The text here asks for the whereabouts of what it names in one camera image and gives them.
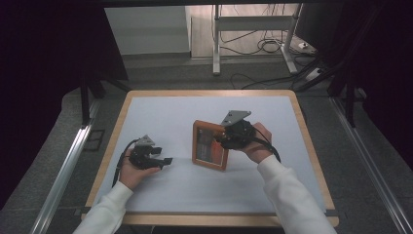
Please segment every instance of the orange picture frame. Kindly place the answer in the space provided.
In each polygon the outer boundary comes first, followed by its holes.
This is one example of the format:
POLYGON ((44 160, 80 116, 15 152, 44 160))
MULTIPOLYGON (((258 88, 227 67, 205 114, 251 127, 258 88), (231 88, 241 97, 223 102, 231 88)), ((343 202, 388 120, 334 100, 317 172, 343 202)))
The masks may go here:
POLYGON ((216 141, 216 135, 222 135, 224 127, 196 120, 193 127, 192 162, 196 165, 225 171, 228 161, 228 149, 216 141))

